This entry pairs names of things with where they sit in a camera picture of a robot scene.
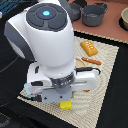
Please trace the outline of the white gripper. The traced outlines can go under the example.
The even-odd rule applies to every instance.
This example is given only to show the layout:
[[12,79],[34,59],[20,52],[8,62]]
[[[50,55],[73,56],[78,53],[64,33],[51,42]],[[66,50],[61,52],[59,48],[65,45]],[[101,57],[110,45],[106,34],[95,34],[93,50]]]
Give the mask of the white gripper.
[[68,101],[74,91],[93,90],[97,87],[98,68],[76,68],[70,75],[62,78],[49,78],[43,74],[37,62],[29,66],[27,84],[35,95],[34,101],[43,103]]

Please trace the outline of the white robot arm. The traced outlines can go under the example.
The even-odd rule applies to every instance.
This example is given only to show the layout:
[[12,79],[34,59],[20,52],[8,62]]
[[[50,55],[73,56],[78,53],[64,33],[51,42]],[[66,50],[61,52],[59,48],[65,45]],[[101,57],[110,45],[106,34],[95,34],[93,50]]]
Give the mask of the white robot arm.
[[10,18],[4,35],[14,51],[30,60],[27,82],[30,97],[43,103],[68,101],[74,91],[97,87],[97,68],[78,68],[72,10],[66,0],[41,0]]

